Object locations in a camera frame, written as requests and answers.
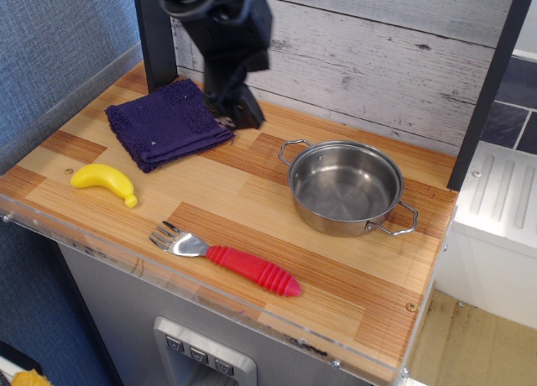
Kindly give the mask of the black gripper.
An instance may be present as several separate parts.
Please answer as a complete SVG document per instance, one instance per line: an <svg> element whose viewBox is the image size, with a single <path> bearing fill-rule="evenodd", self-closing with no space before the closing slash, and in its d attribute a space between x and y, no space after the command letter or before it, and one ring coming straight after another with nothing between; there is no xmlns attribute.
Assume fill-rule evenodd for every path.
<svg viewBox="0 0 537 386"><path fill-rule="evenodd" d="M246 79L250 72L269 68L268 51L206 58L204 62L206 105L216 123L226 129L260 128L263 112Z"/></svg>

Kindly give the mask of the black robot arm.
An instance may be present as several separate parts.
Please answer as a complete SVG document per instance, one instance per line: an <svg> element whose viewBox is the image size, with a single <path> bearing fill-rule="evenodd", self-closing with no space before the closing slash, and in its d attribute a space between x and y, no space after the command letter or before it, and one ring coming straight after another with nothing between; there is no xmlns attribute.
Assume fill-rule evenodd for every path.
<svg viewBox="0 0 537 386"><path fill-rule="evenodd" d="M263 113L246 84L269 68L272 14L266 0L159 0L180 21L204 62L205 104L230 129L260 128Z"/></svg>

